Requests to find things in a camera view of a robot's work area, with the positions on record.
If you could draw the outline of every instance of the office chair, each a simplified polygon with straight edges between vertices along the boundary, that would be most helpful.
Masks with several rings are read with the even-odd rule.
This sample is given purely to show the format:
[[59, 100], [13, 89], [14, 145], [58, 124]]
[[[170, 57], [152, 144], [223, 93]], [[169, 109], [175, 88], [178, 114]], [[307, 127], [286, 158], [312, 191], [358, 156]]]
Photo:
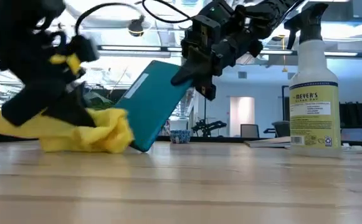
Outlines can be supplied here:
[[273, 122], [272, 125], [275, 128], [277, 138], [290, 136], [290, 122], [289, 121], [277, 121], [277, 122]]
[[267, 129], [265, 129], [264, 134], [275, 134], [275, 138], [276, 138], [275, 128], [267, 128]]
[[241, 124], [242, 138], [260, 138], [258, 125], [256, 124]]

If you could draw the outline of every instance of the trigger spray bottle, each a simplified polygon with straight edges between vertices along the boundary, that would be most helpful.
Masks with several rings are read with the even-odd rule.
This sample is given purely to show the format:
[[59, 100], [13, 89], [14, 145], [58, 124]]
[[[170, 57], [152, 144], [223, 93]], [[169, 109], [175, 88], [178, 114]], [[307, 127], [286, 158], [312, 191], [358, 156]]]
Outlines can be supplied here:
[[337, 76], [327, 68], [321, 19], [328, 5], [314, 4], [285, 22], [290, 50], [297, 31], [298, 73], [290, 81], [291, 152], [302, 156], [341, 157]]

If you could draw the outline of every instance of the yellow cloth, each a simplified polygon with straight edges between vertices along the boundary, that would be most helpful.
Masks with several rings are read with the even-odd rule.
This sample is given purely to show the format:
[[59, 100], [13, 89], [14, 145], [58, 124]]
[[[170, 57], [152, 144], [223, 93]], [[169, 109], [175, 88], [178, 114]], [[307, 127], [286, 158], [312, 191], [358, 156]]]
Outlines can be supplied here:
[[59, 119], [38, 114], [20, 127], [13, 126], [0, 112], [0, 134], [19, 138], [38, 138], [45, 152], [121, 153], [133, 140], [126, 111], [87, 109], [96, 128], [74, 126]]

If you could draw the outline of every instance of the wooden table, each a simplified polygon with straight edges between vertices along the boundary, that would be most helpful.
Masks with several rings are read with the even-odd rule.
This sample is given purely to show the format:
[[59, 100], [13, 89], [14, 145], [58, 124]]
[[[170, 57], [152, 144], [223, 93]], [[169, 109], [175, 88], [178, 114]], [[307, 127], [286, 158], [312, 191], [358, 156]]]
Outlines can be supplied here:
[[0, 144], [0, 224], [362, 224], [362, 155], [242, 144], [44, 154]]

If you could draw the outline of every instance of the yellow label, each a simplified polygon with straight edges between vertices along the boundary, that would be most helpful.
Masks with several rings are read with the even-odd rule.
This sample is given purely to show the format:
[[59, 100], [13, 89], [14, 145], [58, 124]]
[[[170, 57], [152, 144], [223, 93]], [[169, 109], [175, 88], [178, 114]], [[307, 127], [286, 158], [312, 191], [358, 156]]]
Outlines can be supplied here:
[[337, 83], [311, 82], [290, 87], [290, 134], [294, 146], [341, 147]]

